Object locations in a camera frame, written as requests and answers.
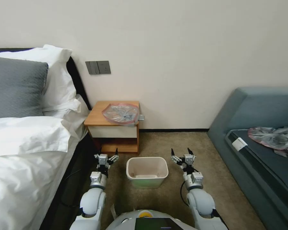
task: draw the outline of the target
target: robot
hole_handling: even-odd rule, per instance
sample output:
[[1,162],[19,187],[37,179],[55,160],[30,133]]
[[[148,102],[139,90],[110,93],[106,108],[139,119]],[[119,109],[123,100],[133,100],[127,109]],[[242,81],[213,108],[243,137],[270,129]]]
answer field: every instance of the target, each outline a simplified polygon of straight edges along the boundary
[[[98,158],[97,172],[90,175],[90,189],[83,194],[80,201],[78,215],[70,230],[100,230],[100,220],[104,208],[108,169],[119,159],[116,149],[115,155],[108,158],[107,154],[96,154]],[[214,200],[210,194],[203,190],[203,175],[192,165],[195,155],[188,148],[188,154],[183,157],[175,156],[172,149],[171,159],[183,170],[184,182],[188,190],[186,205],[191,209],[194,218],[194,227],[191,227],[170,215],[153,210],[135,210],[114,217],[114,221],[106,230],[227,230],[226,224],[218,215]]]

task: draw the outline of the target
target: white duvet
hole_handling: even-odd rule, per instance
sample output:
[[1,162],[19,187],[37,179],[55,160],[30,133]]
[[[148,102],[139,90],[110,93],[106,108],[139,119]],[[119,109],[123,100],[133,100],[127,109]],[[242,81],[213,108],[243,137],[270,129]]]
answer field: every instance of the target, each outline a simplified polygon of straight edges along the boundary
[[0,118],[0,229],[38,229],[79,142],[55,117]]

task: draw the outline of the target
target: carpet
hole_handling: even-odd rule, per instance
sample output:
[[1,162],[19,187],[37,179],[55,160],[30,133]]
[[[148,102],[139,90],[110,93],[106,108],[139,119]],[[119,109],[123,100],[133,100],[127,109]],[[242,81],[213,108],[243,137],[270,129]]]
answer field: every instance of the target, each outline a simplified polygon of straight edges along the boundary
[[171,148],[181,157],[189,147],[196,155],[194,167],[204,176],[204,190],[214,198],[216,209],[230,230],[256,229],[264,226],[252,206],[230,174],[222,158],[206,133],[140,133],[139,157],[163,157],[168,165],[169,175],[157,189],[136,189],[126,176],[126,163],[138,155],[120,154],[119,160],[109,169],[105,192],[106,205],[101,218],[104,230],[113,221],[110,211],[115,204],[117,214],[134,209],[152,209],[165,212],[194,226],[189,207],[180,198],[183,182],[182,170],[171,161]]

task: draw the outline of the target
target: sofa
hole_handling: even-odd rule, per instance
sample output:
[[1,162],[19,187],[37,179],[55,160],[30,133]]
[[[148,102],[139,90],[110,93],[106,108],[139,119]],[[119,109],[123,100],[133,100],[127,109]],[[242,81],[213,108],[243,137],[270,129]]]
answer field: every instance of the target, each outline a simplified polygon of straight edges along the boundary
[[[252,127],[288,126],[288,87],[237,88],[208,136],[266,229],[288,229],[288,157],[247,135]],[[234,148],[237,138],[247,144]]]

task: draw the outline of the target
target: baseboard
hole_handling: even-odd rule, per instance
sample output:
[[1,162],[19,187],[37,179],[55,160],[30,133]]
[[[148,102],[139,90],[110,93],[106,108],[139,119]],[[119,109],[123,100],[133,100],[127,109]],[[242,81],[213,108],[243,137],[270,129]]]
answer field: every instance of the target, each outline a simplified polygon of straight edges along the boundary
[[140,129],[140,133],[208,132],[209,129]]

